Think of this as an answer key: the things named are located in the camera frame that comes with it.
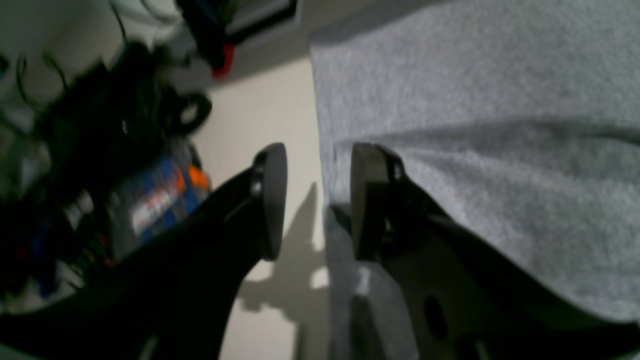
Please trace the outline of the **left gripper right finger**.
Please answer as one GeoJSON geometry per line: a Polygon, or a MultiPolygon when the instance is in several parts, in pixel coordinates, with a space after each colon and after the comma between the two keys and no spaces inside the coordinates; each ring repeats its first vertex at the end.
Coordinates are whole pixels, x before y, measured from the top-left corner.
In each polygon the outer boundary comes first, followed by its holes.
{"type": "Polygon", "coordinates": [[[354,257],[402,292],[422,360],[630,360],[636,322],[570,304],[452,219],[397,153],[358,142],[350,155],[354,257]]]}

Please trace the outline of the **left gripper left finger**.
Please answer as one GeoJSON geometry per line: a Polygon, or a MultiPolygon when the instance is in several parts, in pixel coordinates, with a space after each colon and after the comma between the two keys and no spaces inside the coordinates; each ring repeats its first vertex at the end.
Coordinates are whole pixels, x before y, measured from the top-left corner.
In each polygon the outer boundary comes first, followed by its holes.
{"type": "Polygon", "coordinates": [[[1,317],[1,344],[41,360],[216,360],[242,282],[281,252],[288,185],[272,143],[176,227],[93,284],[42,310],[1,317]]]}

